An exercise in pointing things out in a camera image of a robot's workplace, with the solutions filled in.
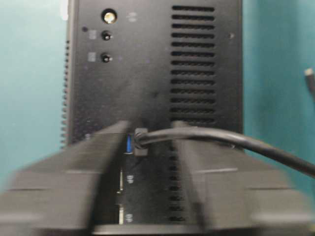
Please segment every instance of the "black cable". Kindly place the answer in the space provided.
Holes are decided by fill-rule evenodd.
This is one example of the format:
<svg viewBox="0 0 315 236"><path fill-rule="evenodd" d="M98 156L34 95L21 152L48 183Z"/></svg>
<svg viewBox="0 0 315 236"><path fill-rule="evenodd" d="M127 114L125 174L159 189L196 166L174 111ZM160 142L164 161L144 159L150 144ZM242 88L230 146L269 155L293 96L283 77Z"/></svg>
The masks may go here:
<svg viewBox="0 0 315 236"><path fill-rule="evenodd" d="M253 139L251 137L231 131L213 128L183 127L163 129L150 133L138 133L134 136L137 148L145 148L145 145L147 144L174 139L208 139L234 144L236 146L240 146L242 148L262 154L315 178L315 165L312 163L302 160L286 151L275 148L257 139Z"/></svg>

